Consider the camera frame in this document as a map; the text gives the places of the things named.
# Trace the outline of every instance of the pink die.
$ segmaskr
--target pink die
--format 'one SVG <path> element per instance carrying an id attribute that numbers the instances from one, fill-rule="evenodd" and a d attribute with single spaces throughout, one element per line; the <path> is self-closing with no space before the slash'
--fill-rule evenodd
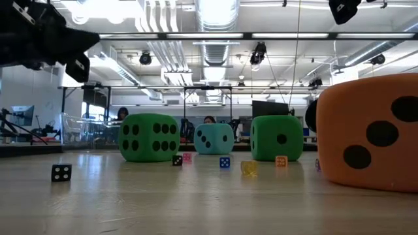
<path id="1" fill-rule="evenodd" d="M 183 153 L 183 161 L 191 161 L 191 153 Z"/>

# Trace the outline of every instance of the blue die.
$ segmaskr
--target blue die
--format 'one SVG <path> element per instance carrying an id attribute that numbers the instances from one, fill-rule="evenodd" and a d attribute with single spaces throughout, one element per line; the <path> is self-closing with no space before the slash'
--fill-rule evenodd
<path id="1" fill-rule="evenodd" d="M 193 141 L 200 154 L 228 154 L 234 147 L 234 133 L 228 124 L 201 124 Z"/>
<path id="2" fill-rule="evenodd" d="M 229 157 L 220 157 L 219 166 L 221 168 L 229 168 L 231 166 L 231 160 L 229 159 Z"/>

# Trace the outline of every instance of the small die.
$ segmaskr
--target small die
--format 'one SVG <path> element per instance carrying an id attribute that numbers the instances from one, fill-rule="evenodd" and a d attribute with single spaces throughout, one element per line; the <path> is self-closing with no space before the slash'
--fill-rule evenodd
<path id="1" fill-rule="evenodd" d="M 245 176 L 256 176 L 257 175 L 257 161 L 242 161 L 241 172 Z"/>
<path id="2" fill-rule="evenodd" d="M 229 159 L 229 157 L 220 157 L 219 166 L 221 168 L 229 168 L 231 166 L 231 160 Z"/>
<path id="3" fill-rule="evenodd" d="M 71 164 L 53 164 L 51 172 L 52 182 L 62 182 L 71 180 Z"/>
<path id="4" fill-rule="evenodd" d="M 276 156 L 276 167 L 287 167 L 287 156 Z"/>
<path id="5" fill-rule="evenodd" d="M 178 155 L 172 156 L 172 165 L 173 166 L 181 166 L 183 165 L 183 157 Z"/>
<path id="6" fill-rule="evenodd" d="M 191 153 L 183 153 L 183 161 L 191 162 Z"/>
<path id="7" fill-rule="evenodd" d="M 319 164 L 319 159 L 315 160 L 316 171 L 321 172 L 321 165 Z"/>

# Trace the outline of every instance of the die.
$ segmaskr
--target die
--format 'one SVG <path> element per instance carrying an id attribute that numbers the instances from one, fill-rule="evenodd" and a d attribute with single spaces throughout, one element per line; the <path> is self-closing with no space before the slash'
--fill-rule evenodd
<path id="1" fill-rule="evenodd" d="M 191 162 L 191 153 L 183 153 L 183 161 L 184 162 Z"/>
<path id="2" fill-rule="evenodd" d="M 180 133 L 176 120 L 171 116 L 131 114 L 121 124 L 118 142 L 126 161 L 169 161 L 177 154 Z"/>
<path id="3" fill-rule="evenodd" d="M 319 159 L 315 160 L 316 171 L 321 172 L 321 165 L 319 164 Z"/>
<path id="4" fill-rule="evenodd" d="M 219 166 L 221 168 L 229 168 L 231 166 L 231 159 L 229 157 L 220 157 Z"/>
<path id="5" fill-rule="evenodd" d="M 245 176 L 256 176 L 258 169 L 257 161 L 241 161 L 241 172 Z"/>
<path id="6" fill-rule="evenodd" d="M 287 156 L 276 156 L 276 167 L 287 167 Z"/>
<path id="7" fill-rule="evenodd" d="M 416 107 L 416 73 L 358 79 L 324 90 L 314 116 L 324 177 L 354 187 L 418 192 Z"/>
<path id="8" fill-rule="evenodd" d="M 200 154 L 228 154 L 234 147 L 234 133 L 228 124 L 201 124 L 195 130 L 193 142 Z"/>
<path id="9" fill-rule="evenodd" d="M 259 116 L 251 123 L 251 154 L 257 161 L 287 156 L 296 161 L 303 151 L 303 128 L 294 116 Z"/>
<path id="10" fill-rule="evenodd" d="M 71 180 L 71 164 L 53 164 L 51 172 L 52 182 L 62 182 Z"/>
<path id="11" fill-rule="evenodd" d="M 178 156 L 178 155 L 172 156 L 172 165 L 173 166 L 181 166 L 181 165 L 183 165 L 183 157 L 182 156 Z"/>

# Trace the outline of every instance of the black die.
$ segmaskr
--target black die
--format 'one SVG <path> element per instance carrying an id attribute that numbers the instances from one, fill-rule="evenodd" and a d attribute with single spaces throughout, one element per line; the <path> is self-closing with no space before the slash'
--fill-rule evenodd
<path id="1" fill-rule="evenodd" d="M 183 165 L 183 157 L 179 155 L 172 156 L 172 165 L 173 166 L 181 166 Z"/>
<path id="2" fill-rule="evenodd" d="M 52 182 L 62 182 L 71 180 L 71 164 L 53 164 L 51 172 Z"/>

